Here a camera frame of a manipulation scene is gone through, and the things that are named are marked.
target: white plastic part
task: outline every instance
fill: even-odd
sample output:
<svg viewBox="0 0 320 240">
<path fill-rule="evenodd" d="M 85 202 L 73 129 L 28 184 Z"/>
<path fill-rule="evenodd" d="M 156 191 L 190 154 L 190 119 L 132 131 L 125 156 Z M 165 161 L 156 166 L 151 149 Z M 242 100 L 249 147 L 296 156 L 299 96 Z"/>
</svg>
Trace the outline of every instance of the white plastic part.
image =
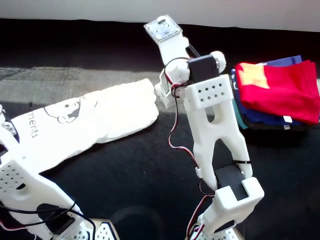
<svg viewBox="0 0 320 240">
<path fill-rule="evenodd" d="M 187 59 L 176 59 L 166 66 L 165 72 L 174 80 L 174 83 L 185 83 L 190 78 L 190 70 Z"/>
<path fill-rule="evenodd" d="M 116 240 L 109 224 L 102 223 L 95 232 L 95 240 Z"/>
<path fill-rule="evenodd" d="M 230 221 L 235 221 L 235 224 L 241 223 L 265 195 L 255 177 L 243 180 L 242 185 L 248 197 L 239 201 L 230 186 L 215 191 L 212 204 L 198 218 L 198 223 L 204 224 L 205 235 L 213 237 L 218 228 Z"/>
<path fill-rule="evenodd" d="M 185 88 L 189 110 L 204 109 L 234 98 L 227 74 Z"/>
<path fill-rule="evenodd" d="M 191 239 L 194 239 L 197 232 L 193 232 Z M 204 232 L 200 233 L 195 240 L 240 240 L 233 228 L 225 231 L 220 231 L 214 234 L 214 236 L 207 236 Z"/>
<path fill-rule="evenodd" d="M 40 176 L 32 166 L 26 164 L 28 156 L 21 151 L 20 145 L 12 134 L 0 126 L 0 144 L 7 153 L 1 156 L 0 165 L 0 201 L 9 208 L 25 211 L 36 211 L 41 204 L 51 204 L 62 208 L 70 208 L 74 201 L 52 181 Z M 81 213 L 75 205 L 74 211 Z M 11 216 L 21 224 L 41 222 L 38 214 L 21 214 L 10 212 Z M 68 213 L 74 222 L 56 239 L 63 239 L 70 232 L 86 231 L 82 228 L 83 221 L 78 215 Z M 50 240 L 54 234 L 45 224 L 27 227 L 27 230 L 43 240 Z"/>
<path fill-rule="evenodd" d="M 216 61 L 219 73 L 222 73 L 227 65 L 225 55 L 221 51 L 213 51 L 210 53 Z"/>
<path fill-rule="evenodd" d="M 189 80 L 190 70 L 186 59 L 177 59 L 168 64 L 166 68 L 167 75 L 174 80 L 174 83 L 185 83 Z M 156 94 L 161 99 L 166 109 L 175 105 L 175 99 L 171 94 L 171 85 L 164 77 L 164 69 L 161 71 L 159 76 L 160 82 L 154 86 Z M 181 88 L 177 90 L 177 96 L 179 96 Z"/>
<path fill-rule="evenodd" d="M 186 51 L 189 40 L 168 15 L 158 17 L 144 25 L 144 28 L 158 45 L 164 65 L 175 58 L 189 57 Z"/>
<path fill-rule="evenodd" d="M 245 138 L 239 131 L 232 99 L 232 89 L 227 74 L 189 85 L 184 91 L 184 108 L 194 141 L 193 153 L 199 165 L 196 172 L 198 177 L 214 191 L 218 189 L 218 185 L 212 161 L 214 146 L 218 139 L 228 147 L 234 160 L 250 161 Z M 212 122 L 207 118 L 205 108 L 208 107 L 213 108 Z M 238 166 L 245 178 L 252 177 L 251 164 L 240 163 Z"/>
</svg>

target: clothing tag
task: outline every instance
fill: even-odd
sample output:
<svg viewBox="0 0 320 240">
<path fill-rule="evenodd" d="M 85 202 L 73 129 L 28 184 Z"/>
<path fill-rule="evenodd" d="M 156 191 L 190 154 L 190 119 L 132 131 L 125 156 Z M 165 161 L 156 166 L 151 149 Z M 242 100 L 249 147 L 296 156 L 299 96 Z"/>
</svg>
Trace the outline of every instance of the clothing tag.
<svg viewBox="0 0 320 240">
<path fill-rule="evenodd" d="M 283 119 L 286 123 L 291 123 L 292 124 L 292 118 L 290 116 L 283 116 Z"/>
</svg>

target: red wire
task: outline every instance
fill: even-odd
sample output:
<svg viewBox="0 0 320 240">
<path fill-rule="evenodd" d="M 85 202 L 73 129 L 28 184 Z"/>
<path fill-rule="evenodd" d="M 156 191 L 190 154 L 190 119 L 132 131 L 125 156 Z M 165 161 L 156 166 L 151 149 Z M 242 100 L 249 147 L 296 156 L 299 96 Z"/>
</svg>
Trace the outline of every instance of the red wire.
<svg viewBox="0 0 320 240">
<path fill-rule="evenodd" d="M 186 228 L 186 238 L 187 240 L 190 240 L 190 232 L 191 232 L 191 228 L 192 228 L 192 224 L 193 222 L 195 221 L 195 218 L 196 218 L 196 215 L 199 211 L 199 208 L 204 204 L 205 200 L 208 198 L 208 197 L 211 197 L 210 195 L 204 195 L 203 198 L 201 199 L 201 201 L 199 202 L 198 206 L 195 208 L 192 216 L 191 216 L 191 219 L 188 223 L 188 226 Z"/>
<path fill-rule="evenodd" d="M 6 231 L 18 231 L 26 229 L 26 227 L 6 227 L 2 221 L 0 221 L 0 227 L 2 227 Z"/>
<path fill-rule="evenodd" d="M 198 162 L 194 156 L 194 154 L 185 146 L 174 146 L 172 143 L 171 143 L 171 135 L 172 133 L 176 130 L 177 126 L 178 126 L 178 103 L 177 103 L 177 94 L 176 94 L 176 90 L 177 88 L 181 87 L 183 84 L 182 83 L 174 83 L 172 86 L 171 86 L 171 92 L 173 92 L 173 97 L 174 97 L 174 100 L 175 100 L 175 119 L 174 119 L 174 124 L 173 124 L 173 127 L 171 129 L 171 131 L 169 132 L 168 134 L 168 144 L 171 148 L 173 149 L 179 149 L 179 150 L 183 150 L 185 151 L 193 160 L 193 162 L 196 164 L 197 167 L 199 167 L 198 165 Z"/>
<path fill-rule="evenodd" d="M 205 225 L 204 225 L 204 224 L 201 224 L 201 226 L 199 227 L 199 229 L 198 229 L 195 237 L 192 238 L 191 240 L 196 240 L 196 239 L 199 237 L 199 235 L 200 235 L 200 233 L 202 232 L 202 230 L 204 229 L 204 227 L 205 227 Z"/>
</svg>

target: blue cloth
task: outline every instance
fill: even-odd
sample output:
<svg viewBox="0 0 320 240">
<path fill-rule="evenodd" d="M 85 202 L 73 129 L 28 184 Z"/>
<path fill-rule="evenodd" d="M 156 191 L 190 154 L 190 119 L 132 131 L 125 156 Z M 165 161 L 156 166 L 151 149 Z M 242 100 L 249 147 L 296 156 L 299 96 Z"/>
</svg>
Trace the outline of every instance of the blue cloth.
<svg viewBox="0 0 320 240">
<path fill-rule="evenodd" d="M 272 60 L 272 61 L 267 61 L 265 62 L 266 65 L 268 66 L 273 66 L 273 67 L 286 67 L 294 64 L 299 64 L 302 62 L 302 58 L 300 55 L 298 56 L 291 56 L 291 57 L 286 57 L 286 58 L 281 58 L 278 60 Z M 277 116 L 277 115 L 272 115 L 260 111 L 256 111 L 253 109 L 249 109 L 245 106 L 242 105 L 240 101 L 240 93 L 237 88 L 237 77 L 236 77 L 236 71 L 235 69 L 231 70 L 231 79 L 233 82 L 233 88 L 234 88 L 234 98 L 238 107 L 238 110 L 241 114 L 245 115 L 247 119 L 251 123 L 264 123 L 266 125 L 302 125 L 303 123 L 299 121 L 292 120 L 292 123 L 285 122 L 283 116 Z"/>
</svg>

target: red cloth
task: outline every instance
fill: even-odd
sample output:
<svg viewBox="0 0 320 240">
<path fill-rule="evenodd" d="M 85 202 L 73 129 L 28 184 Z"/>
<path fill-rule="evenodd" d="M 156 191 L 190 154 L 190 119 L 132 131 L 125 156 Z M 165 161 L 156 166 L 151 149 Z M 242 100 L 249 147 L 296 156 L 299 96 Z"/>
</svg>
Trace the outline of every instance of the red cloth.
<svg viewBox="0 0 320 240">
<path fill-rule="evenodd" d="M 310 125 L 319 122 L 320 97 L 314 62 L 285 67 L 239 63 L 235 71 L 245 107 L 290 116 Z"/>
</svg>

